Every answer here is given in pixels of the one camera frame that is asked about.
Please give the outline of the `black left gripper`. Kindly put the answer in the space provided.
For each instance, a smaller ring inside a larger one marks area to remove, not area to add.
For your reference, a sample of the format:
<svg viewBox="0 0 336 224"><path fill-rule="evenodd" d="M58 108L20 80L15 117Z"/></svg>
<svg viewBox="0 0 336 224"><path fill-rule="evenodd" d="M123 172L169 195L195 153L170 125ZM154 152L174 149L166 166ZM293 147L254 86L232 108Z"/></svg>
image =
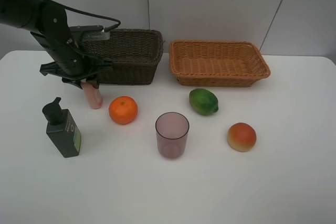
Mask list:
<svg viewBox="0 0 336 224"><path fill-rule="evenodd" d="M104 60L99 54L85 51L83 42L77 42L72 34L63 44L37 33L31 35L54 60L41 65L40 73L61 77L65 84L82 89L81 80L88 78L88 83L99 89L98 73L113 66L111 60Z"/></svg>

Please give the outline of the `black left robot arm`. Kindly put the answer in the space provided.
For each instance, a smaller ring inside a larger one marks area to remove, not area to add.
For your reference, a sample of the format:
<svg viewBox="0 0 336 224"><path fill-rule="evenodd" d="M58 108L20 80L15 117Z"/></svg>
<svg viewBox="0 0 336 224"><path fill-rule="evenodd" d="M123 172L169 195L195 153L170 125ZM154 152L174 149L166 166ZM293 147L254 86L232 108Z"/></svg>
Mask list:
<svg viewBox="0 0 336 224"><path fill-rule="evenodd" d="M52 0L1 0L1 24L25 29L52 57L53 61L40 66L40 73L62 78L64 83L81 88L88 81L99 88L98 74L112 64L100 55L81 50L84 27L69 27L67 11L94 17Z"/></svg>

